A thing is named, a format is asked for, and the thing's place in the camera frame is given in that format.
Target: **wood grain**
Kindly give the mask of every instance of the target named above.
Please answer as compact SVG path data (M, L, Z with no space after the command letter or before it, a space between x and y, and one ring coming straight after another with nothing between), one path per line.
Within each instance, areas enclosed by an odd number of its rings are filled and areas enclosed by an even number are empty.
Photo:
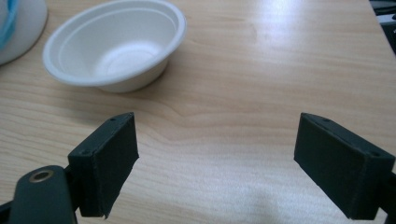
M134 111L141 158L109 219L79 223L355 223L293 150L309 112L396 154L396 61L368 1L173 0L185 41L157 80L125 94L66 86L41 62L59 25L102 2L47 0L43 35L0 66L0 203Z

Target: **plastic bowl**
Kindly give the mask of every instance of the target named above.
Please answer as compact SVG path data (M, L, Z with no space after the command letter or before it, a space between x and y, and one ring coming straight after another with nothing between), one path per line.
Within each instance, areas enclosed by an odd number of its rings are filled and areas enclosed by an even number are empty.
M171 3L112 1L60 26L44 47L43 62L62 83L135 91L162 73L185 31L184 15Z

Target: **bowl rim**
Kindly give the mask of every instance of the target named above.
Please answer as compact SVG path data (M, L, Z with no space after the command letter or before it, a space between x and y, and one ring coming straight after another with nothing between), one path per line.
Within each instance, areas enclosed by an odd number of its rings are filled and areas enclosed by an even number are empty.
M97 10L104 9L106 7L111 7L117 4L125 4L125 3L130 3L130 2L141 2L141 3L151 3L151 4L157 4L157 5L162 5L164 7L167 7L172 10L172 12L175 13L177 16L177 22L178 22L178 27L176 27L176 33L173 36L172 40L165 46L163 50L160 51L159 54L155 55L153 58L148 60L147 62L144 62L136 67L136 69L130 70L130 71L125 71L119 74L116 74L115 76L94 76L94 77L79 77L79 76L74 76L74 75L69 75L62 71L60 68L55 66L52 63L52 59L50 56L51 53L51 48L53 47L54 43L56 40L59 38L59 35L61 32L65 29L67 29L69 26L73 25L76 21L79 19L95 13ZM59 81L69 84L69 85L74 85L74 86L105 86L105 85L110 85L110 84L115 84L118 82L122 82L124 80L128 80L133 77L137 77L139 75L144 74L147 72L149 69L155 67L162 61L166 60L166 58L174 52L177 47L181 44L183 41L185 34L186 34L186 28L187 28L187 22L186 18L184 17L184 14L181 12L181 10L176 7L174 4L163 1L163 0L115 0L107 3L103 3L100 5L97 5L95 7L90 7L88 9L85 9L78 13L77 15L71 17L68 19L66 22L64 22L61 26L59 26L49 37L47 40L47 43L44 46L42 58L43 58L43 64L48 73L50 73L53 77L58 79Z

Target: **white bowl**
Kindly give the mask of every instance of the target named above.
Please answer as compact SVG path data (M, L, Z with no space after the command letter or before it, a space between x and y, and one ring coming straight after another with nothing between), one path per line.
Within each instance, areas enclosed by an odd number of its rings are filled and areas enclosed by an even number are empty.
M49 38L47 71L59 81L134 91L158 77L186 31L183 13L161 0L117 0L77 14Z
M18 58L35 44L45 27L47 14L46 1L20 0L15 31L4 48L0 49L0 64Z

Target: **black plastic part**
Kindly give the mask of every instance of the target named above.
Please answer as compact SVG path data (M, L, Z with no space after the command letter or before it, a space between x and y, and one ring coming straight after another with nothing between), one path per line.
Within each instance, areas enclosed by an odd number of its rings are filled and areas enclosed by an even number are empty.
M77 223L60 166L42 167L24 175L11 205L10 224Z
M396 224L396 218L387 216L387 219L385 220L385 224Z
M382 179L378 199L389 219L396 220L396 174L391 173Z
M9 219L9 212L11 211L11 202L0 205L0 223L7 224Z
M71 175L82 186L82 216L108 217L138 158L133 113L108 119L68 155Z
M352 219L374 219L395 158L337 123L303 113L294 159Z
M64 168L64 172L66 173L67 184L69 185L73 210L76 211L79 206L84 202L84 188L82 187L82 181L72 176L70 166Z

